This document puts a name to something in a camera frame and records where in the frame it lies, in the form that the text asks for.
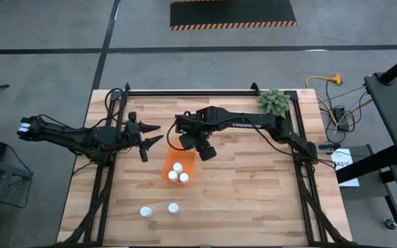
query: yellow and black hazard mat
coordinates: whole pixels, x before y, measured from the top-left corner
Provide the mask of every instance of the yellow and black hazard mat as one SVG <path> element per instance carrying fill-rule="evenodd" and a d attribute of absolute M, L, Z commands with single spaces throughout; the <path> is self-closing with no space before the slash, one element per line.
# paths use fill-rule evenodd
<path fill-rule="evenodd" d="M 171 2 L 171 30 L 296 26 L 289 0 L 178 0 Z"/>

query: green succulent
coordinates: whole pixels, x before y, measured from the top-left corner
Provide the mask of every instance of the green succulent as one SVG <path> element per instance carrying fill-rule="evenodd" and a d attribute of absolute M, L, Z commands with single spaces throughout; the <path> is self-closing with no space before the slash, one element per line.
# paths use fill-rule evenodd
<path fill-rule="evenodd" d="M 282 91 L 270 89 L 261 92 L 257 102 L 258 106 L 264 109 L 266 113 L 286 118 L 286 111 L 289 110 L 289 98 L 290 96 Z"/>

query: black floor stripe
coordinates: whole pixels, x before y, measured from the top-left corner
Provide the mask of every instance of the black floor stripe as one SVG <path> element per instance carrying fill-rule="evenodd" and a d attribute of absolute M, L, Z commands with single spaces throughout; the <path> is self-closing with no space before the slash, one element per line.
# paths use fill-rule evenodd
<path fill-rule="evenodd" d="M 366 51 L 397 50 L 397 45 L 268 45 L 268 46 L 206 46 L 206 47 L 161 47 L 161 48 L 69 48 L 69 49 L 20 49 L 0 50 L 0 54 L 98 54 L 98 67 L 105 65 L 106 54 L 148 54 L 167 52 L 293 52 L 307 50 Z"/>
<path fill-rule="evenodd" d="M 165 48 L 110 48 L 109 54 L 146 54 L 177 52 L 293 52 L 307 50 L 365 51 L 397 50 L 397 45 L 284 45 L 284 46 L 216 46 Z"/>
<path fill-rule="evenodd" d="M 110 47 L 111 37 L 113 35 L 114 24 L 116 23 L 117 12 L 119 11 L 119 5 L 121 0 L 114 0 L 113 9 L 111 10 L 110 21 L 108 22 L 107 32 L 103 40 L 102 52 L 97 63 L 96 73 L 94 74 L 93 85 L 91 90 L 98 90 L 101 84 L 103 68 L 105 67 L 105 61 L 107 59 L 108 48 Z"/>
<path fill-rule="evenodd" d="M 0 54 L 97 54 L 101 48 L 0 49 Z"/>

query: paper sign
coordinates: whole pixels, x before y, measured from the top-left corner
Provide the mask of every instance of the paper sign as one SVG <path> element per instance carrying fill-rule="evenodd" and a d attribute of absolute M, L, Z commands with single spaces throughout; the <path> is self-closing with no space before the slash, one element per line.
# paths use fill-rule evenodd
<path fill-rule="evenodd" d="M 353 163 L 352 156 L 350 156 L 349 149 L 337 149 L 332 154 L 332 161 L 336 165 L 336 170 L 342 169 Z M 351 179 L 347 182 L 340 183 L 340 187 L 359 187 L 359 181 L 357 178 Z"/>

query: orange container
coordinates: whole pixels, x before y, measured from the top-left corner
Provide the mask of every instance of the orange container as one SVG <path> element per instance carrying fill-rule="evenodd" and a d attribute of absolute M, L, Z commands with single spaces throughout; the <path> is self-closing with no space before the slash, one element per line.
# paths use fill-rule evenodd
<path fill-rule="evenodd" d="M 175 147 L 182 147 L 179 142 L 172 142 L 172 145 Z M 195 151 L 177 151 L 168 146 L 168 154 L 166 156 L 165 166 L 162 169 L 162 179 L 169 183 L 176 183 L 180 185 L 186 185 L 191 182 L 192 174 L 194 172 L 194 161 L 196 158 Z M 182 164 L 183 172 L 185 172 L 190 180 L 187 183 L 180 183 L 180 181 L 172 181 L 168 178 L 168 173 L 172 171 L 172 166 L 175 163 Z"/>

